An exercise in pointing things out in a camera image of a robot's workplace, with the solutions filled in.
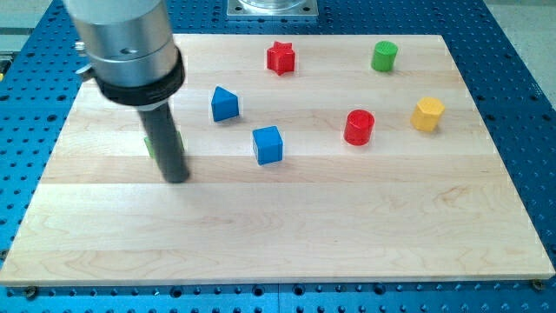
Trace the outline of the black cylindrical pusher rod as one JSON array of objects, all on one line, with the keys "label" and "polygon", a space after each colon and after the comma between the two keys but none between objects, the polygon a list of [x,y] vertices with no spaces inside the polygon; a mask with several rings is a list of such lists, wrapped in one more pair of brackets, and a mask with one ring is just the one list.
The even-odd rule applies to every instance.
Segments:
[{"label": "black cylindrical pusher rod", "polygon": [[189,177],[182,139],[178,134],[167,102],[153,110],[138,112],[152,149],[154,159],[167,183],[183,183]]}]

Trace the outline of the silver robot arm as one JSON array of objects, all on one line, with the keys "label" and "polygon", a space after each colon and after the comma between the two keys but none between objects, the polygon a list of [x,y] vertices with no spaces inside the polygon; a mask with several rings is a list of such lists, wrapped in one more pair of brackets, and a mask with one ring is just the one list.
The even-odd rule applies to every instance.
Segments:
[{"label": "silver robot arm", "polygon": [[163,0],[64,0],[103,96],[133,107],[168,183],[189,172],[169,99],[186,73]]}]

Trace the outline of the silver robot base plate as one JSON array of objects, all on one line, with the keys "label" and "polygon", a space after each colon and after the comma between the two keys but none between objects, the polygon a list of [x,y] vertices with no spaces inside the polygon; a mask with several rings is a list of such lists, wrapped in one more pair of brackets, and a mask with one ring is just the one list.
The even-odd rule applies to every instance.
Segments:
[{"label": "silver robot base plate", "polygon": [[316,17],[317,0],[228,0],[229,17]]}]

